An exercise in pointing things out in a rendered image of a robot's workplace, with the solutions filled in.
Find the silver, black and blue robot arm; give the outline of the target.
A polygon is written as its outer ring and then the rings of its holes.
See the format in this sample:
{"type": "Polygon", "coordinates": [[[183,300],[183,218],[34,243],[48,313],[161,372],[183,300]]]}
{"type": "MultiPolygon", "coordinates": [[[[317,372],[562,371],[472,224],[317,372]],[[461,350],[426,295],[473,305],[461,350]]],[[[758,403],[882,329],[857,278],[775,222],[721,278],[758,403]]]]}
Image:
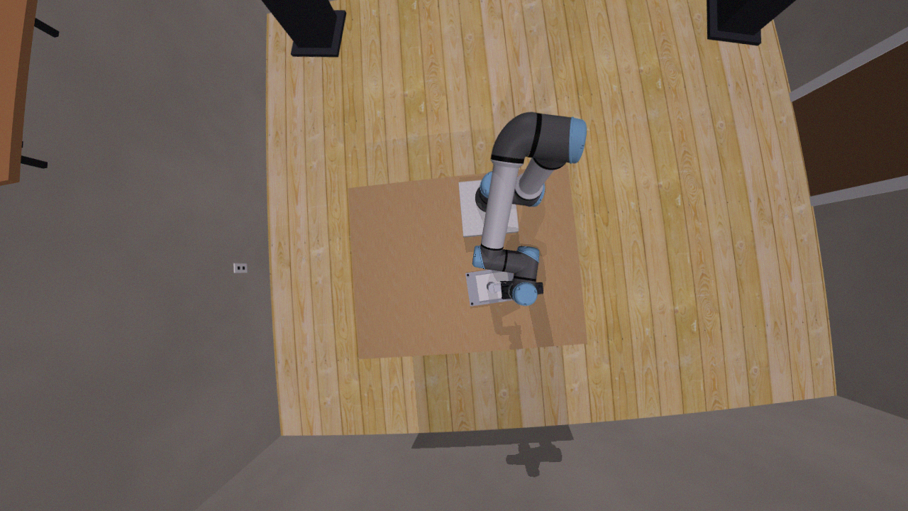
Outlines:
{"type": "Polygon", "coordinates": [[[508,294],[515,303],[534,304],[536,297],[543,294],[543,283],[536,282],[536,247],[503,249],[511,206],[538,206],[549,175],[565,163],[580,161],[586,136],[587,125],[582,119],[526,112],[509,121],[494,143],[493,169],[481,179],[475,194],[477,206],[486,214],[481,245],[475,246],[472,265],[514,274],[508,294]],[[531,162],[518,177],[524,158],[531,158],[531,162]]]}

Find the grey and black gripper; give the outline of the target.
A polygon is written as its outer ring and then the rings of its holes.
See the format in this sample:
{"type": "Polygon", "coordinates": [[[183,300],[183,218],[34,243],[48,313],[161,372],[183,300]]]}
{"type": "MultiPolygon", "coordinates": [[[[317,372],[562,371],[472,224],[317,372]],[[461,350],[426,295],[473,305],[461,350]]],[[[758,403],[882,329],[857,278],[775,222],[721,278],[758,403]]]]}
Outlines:
{"type": "Polygon", "coordinates": [[[502,299],[511,299],[511,297],[508,296],[509,295],[508,288],[511,285],[511,283],[513,282],[513,280],[514,279],[512,279],[512,281],[500,281],[500,282],[502,282],[502,299]]]}

